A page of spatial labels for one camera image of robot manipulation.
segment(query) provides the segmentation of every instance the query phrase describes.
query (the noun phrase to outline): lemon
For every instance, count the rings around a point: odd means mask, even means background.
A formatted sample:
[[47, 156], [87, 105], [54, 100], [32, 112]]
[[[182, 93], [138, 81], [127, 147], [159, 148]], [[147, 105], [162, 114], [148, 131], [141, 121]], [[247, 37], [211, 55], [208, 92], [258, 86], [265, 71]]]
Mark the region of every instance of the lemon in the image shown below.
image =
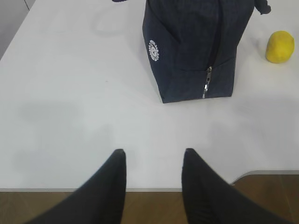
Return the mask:
[[295, 40], [286, 31], [277, 31], [269, 39], [266, 58], [272, 63], [283, 63], [290, 59], [295, 49]]

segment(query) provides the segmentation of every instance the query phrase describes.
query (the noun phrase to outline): dark blue bag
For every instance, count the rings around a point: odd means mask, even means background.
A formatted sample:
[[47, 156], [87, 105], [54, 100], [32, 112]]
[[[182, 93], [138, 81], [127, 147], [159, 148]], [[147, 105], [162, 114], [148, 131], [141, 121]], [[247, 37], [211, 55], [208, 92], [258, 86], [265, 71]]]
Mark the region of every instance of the dark blue bag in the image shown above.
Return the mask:
[[143, 37], [163, 103], [232, 95], [254, 7], [271, 11], [267, 0], [147, 0]]

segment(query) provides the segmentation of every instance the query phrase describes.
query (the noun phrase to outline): bag handle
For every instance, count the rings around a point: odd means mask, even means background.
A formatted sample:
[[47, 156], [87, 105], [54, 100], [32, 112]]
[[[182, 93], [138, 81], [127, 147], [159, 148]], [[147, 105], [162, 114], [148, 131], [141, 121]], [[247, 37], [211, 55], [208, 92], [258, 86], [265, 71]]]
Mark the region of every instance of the bag handle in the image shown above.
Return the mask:
[[254, 5], [261, 15], [271, 12], [271, 6], [268, 5], [267, 0], [254, 0]]

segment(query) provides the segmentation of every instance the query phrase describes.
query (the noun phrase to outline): tabletop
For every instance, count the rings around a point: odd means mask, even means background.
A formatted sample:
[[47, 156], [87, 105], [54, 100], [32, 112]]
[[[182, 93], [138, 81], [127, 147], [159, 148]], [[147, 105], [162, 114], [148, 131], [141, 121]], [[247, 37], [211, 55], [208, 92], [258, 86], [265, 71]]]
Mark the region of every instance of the tabletop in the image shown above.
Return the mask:
[[180, 189], [193, 147], [227, 182], [299, 170], [299, 51], [265, 59], [270, 35], [299, 41], [296, 0], [270, 0], [238, 47], [231, 98], [162, 104], [142, 38], [144, 0], [37, 0], [0, 61], [0, 190], [83, 184], [117, 148], [128, 189]]

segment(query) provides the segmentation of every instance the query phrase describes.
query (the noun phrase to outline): black fabric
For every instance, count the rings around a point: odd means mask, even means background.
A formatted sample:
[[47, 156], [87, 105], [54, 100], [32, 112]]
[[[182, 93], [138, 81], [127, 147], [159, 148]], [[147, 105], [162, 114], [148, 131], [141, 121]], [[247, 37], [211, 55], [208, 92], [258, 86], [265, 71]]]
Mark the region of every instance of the black fabric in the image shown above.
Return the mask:
[[120, 224], [126, 176], [126, 155], [115, 150], [81, 188], [28, 224]]
[[232, 95], [232, 63], [254, 7], [271, 11], [267, 0], [146, 0], [143, 37], [164, 103]]
[[185, 152], [182, 187], [189, 224], [291, 224], [227, 184], [193, 149]]

